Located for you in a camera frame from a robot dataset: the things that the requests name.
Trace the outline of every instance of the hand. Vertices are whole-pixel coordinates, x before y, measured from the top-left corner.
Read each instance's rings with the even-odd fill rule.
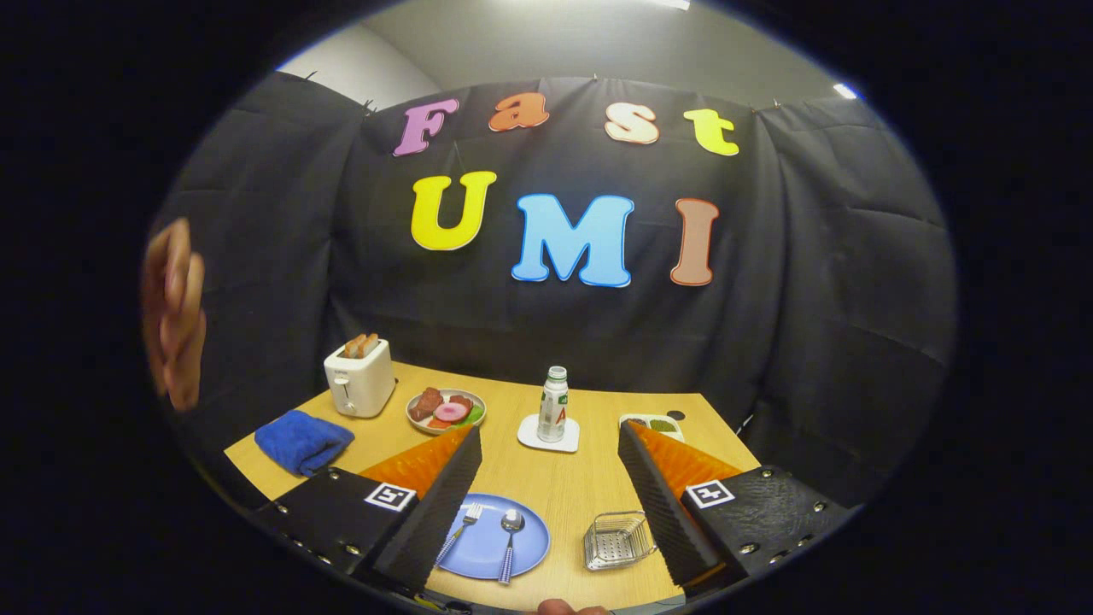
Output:
[[[552,598],[539,603],[539,611],[536,615],[610,615],[602,606],[586,606],[580,611],[574,611],[564,600]]]
[[[149,241],[141,271],[144,350],[155,391],[176,411],[198,402],[205,315],[201,310],[204,260],[190,251],[190,224],[171,223]]]

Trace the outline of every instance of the food plate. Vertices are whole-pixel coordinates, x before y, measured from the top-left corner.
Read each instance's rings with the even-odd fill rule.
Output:
[[[478,395],[475,395],[473,393],[470,393],[470,392],[467,392],[467,391],[463,391],[462,389],[437,389],[437,391],[440,392],[440,397],[444,398],[445,402],[448,402],[449,400],[451,400],[453,395],[462,395],[463,398],[467,398],[468,400],[470,400],[471,402],[473,402],[475,406],[482,406],[482,416],[479,417],[479,419],[474,422],[474,425],[481,425],[482,422],[485,421],[485,402],[483,402],[482,399],[479,398]],[[445,429],[437,429],[435,427],[428,427],[428,422],[433,419],[432,415],[430,415],[430,416],[421,419],[420,422],[419,421],[414,421],[410,416],[410,410],[418,405],[418,400],[421,400],[421,395],[422,395],[421,393],[414,395],[413,399],[410,400],[410,403],[407,404],[407,421],[409,421],[418,429],[424,431],[425,434],[432,434],[433,436],[437,436],[437,435],[444,434],[448,429],[453,429],[453,428],[456,427],[455,425],[453,425],[451,427],[445,428]]]
[[[671,425],[672,427],[674,427],[675,431],[661,431],[661,434],[663,434],[665,436],[668,436],[669,438],[674,438],[674,439],[679,440],[680,442],[685,442],[685,440],[683,440],[683,430],[680,429],[680,424],[675,419],[673,419],[672,417],[670,417],[670,416],[667,416],[667,415],[622,415],[621,417],[619,417],[619,427],[622,427],[622,424],[626,419],[628,419],[628,418],[640,419],[640,421],[645,422],[645,427],[648,427],[650,429],[653,428],[651,422],[654,422],[654,421],[662,421],[662,422]]]
[[[546,530],[546,524],[530,508],[501,496],[467,494],[459,513],[451,521],[448,536],[463,525],[463,516],[474,504],[482,505],[482,516],[473,525],[463,530],[463,534],[440,561],[440,568],[471,579],[496,579],[501,575],[505,547],[508,546],[508,533],[502,530],[501,518],[510,508],[524,515],[524,530],[513,535],[513,577],[539,566],[546,557],[546,552],[550,551],[550,531]]]

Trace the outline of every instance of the food tray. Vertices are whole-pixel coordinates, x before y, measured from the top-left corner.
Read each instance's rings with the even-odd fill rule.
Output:
[[[668,423],[669,425],[671,425],[672,427],[675,428],[675,431],[661,431],[661,434],[663,434],[665,436],[668,436],[669,438],[674,438],[674,439],[679,440],[680,442],[686,442],[686,440],[683,439],[683,430],[680,429],[679,422],[677,422],[675,419],[673,419],[670,416],[667,416],[667,415],[622,415],[621,417],[619,417],[619,427],[622,427],[622,424],[625,423],[626,419],[630,419],[630,418],[637,418],[637,419],[644,421],[645,422],[645,427],[650,427],[650,425],[651,425],[650,422],[653,422],[653,421],[662,421],[665,423]]]

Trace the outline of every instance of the fork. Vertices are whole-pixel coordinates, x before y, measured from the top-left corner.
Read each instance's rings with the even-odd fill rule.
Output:
[[[456,544],[456,540],[459,535],[463,533],[463,530],[466,530],[468,525],[474,525],[474,522],[478,521],[479,517],[482,517],[482,505],[471,505],[470,508],[467,509],[467,516],[463,517],[462,528],[456,530],[455,534],[448,536],[447,541],[444,541],[444,546],[440,547],[440,555],[436,556],[436,563],[433,564],[434,567],[440,565],[440,560],[444,559],[444,556],[448,555],[449,551],[451,551],[451,546]]]

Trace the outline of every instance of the white plate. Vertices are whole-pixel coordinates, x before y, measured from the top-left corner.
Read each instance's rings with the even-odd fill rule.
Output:
[[[474,425],[482,425],[482,422],[485,421],[485,402],[483,402],[482,399],[479,398],[478,395],[475,395],[473,393],[470,393],[470,392],[467,392],[467,391],[463,391],[462,389],[437,389],[437,391],[440,392],[440,397],[444,398],[444,402],[445,403],[447,403],[448,400],[450,400],[453,395],[462,395],[463,398],[467,398],[468,400],[470,400],[471,402],[473,402],[474,405],[482,406],[482,416],[480,416],[479,419],[477,422],[474,422]],[[437,429],[435,427],[426,427],[426,424],[428,424],[428,422],[433,421],[433,415],[428,415],[427,417],[423,418],[420,422],[416,422],[416,421],[414,421],[413,418],[410,417],[410,409],[413,409],[414,406],[418,405],[418,400],[421,400],[421,397],[422,397],[423,393],[424,393],[424,391],[422,393],[419,393],[419,394],[414,395],[413,399],[410,400],[410,403],[407,404],[407,421],[409,421],[418,429],[424,431],[425,434],[432,434],[433,436],[438,436],[440,434],[444,434],[448,429],[451,429],[451,427],[449,427],[447,429]]]
[[[653,421],[653,419],[668,422],[668,423],[672,424],[672,426],[675,428],[675,431],[661,431],[660,434],[663,434],[665,436],[667,436],[669,438],[674,438],[674,439],[679,440],[680,442],[685,442],[685,440],[683,440],[683,430],[680,429],[680,424],[677,423],[677,421],[673,419],[670,416],[666,416],[666,415],[622,415],[621,417],[619,417],[619,427],[622,427],[623,422],[625,422],[628,418],[639,418],[639,419],[642,419],[642,421],[645,422],[646,427],[648,427],[649,422]]]
[[[528,415],[520,422],[519,429],[516,430],[516,439],[526,447],[532,449],[543,449],[545,451],[563,451],[566,453],[577,452],[577,443],[580,441],[580,426],[572,418],[565,419],[565,433],[557,442],[543,442],[539,439],[539,414]]]

